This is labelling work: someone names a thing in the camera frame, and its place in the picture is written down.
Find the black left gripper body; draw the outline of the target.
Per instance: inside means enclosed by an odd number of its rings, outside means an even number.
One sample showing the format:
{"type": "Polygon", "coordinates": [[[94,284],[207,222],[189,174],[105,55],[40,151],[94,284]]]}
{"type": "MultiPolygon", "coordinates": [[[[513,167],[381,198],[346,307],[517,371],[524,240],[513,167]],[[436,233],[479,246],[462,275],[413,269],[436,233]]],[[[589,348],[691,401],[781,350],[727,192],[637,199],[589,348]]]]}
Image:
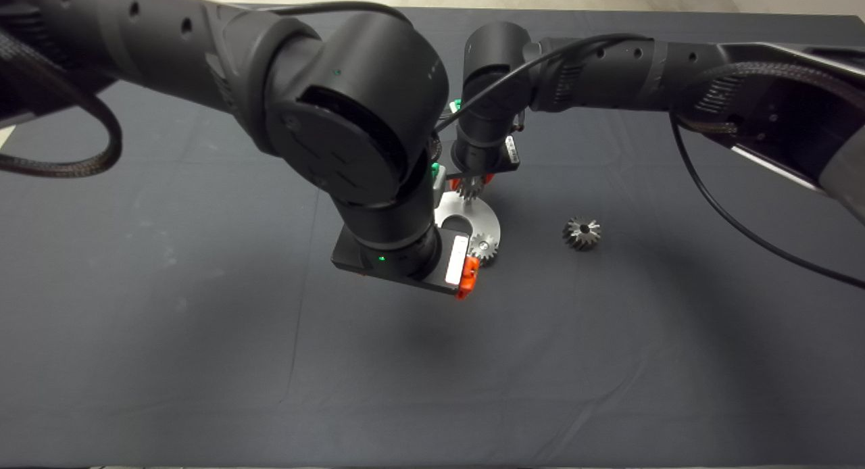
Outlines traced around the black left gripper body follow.
{"type": "Polygon", "coordinates": [[[331,262],[343,271],[456,295],[469,243],[467,234],[430,226],[417,241],[405,247],[374,249],[362,244],[344,226],[331,262]]]}

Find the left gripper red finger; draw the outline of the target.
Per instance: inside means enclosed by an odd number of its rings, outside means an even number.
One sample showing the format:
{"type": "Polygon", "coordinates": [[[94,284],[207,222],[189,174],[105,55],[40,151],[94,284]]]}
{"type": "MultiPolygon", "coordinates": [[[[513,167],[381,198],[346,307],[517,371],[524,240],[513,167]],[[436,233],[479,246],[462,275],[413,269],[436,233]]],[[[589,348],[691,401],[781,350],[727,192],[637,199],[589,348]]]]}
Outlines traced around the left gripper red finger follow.
{"type": "Polygon", "coordinates": [[[478,257],[467,255],[462,268],[460,283],[456,297],[459,300],[466,299],[471,294],[478,280],[478,271],[480,270],[480,260],[478,257]]]}

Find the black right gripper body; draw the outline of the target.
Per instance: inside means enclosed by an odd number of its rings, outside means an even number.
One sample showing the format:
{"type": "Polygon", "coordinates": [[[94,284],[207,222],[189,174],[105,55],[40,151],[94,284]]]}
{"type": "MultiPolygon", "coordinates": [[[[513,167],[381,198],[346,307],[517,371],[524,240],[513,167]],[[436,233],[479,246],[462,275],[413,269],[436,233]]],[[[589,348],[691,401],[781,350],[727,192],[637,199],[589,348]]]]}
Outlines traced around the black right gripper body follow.
{"type": "Polygon", "coordinates": [[[451,146],[450,162],[449,179],[479,177],[482,180],[484,174],[513,172],[521,165],[513,136],[489,147],[476,146],[458,137],[451,146]]]}

